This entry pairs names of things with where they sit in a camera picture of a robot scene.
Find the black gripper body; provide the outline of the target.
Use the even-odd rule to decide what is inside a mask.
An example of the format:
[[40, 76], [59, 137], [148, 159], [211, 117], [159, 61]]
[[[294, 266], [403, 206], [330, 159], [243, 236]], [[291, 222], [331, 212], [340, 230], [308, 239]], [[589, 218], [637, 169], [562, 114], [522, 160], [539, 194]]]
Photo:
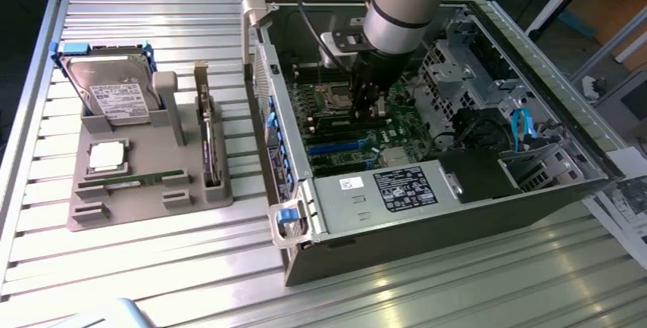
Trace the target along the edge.
[[414, 52], [388, 54], [379, 50], [363, 51], [352, 66], [352, 93], [356, 95], [363, 86], [375, 86], [380, 93], [388, 94], [391, 86], [402, 76]]

